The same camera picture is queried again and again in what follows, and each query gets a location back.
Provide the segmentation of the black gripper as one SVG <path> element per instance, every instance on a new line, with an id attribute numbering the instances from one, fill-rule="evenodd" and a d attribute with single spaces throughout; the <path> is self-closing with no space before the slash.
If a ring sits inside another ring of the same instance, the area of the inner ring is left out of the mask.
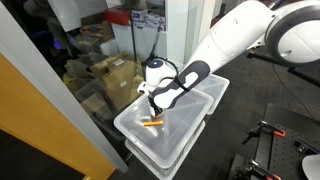
<path id="1" fill-rule="evenodd" d="M 163 110 L 154 103 L 154 100 L 151 97 L 148 98 L 148 102 L 150 113 L 152 115 L 161 115 L 163 113 Z"/>

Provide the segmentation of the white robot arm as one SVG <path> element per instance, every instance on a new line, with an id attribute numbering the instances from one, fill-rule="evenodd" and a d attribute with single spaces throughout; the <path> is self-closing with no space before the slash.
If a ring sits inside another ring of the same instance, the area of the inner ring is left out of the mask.
<path id="1" fill-rule="evenodd" d="M 149 112 L 161 116 L 209 74 L 259 46 L 283 66 L 319 63 L 320 0 L 300 0 L 276 10 L 246 0 L 212 26 L 182 70 L 155 58 L 146 67 L 146 83 L 139 87 L 147 94 Z"/>

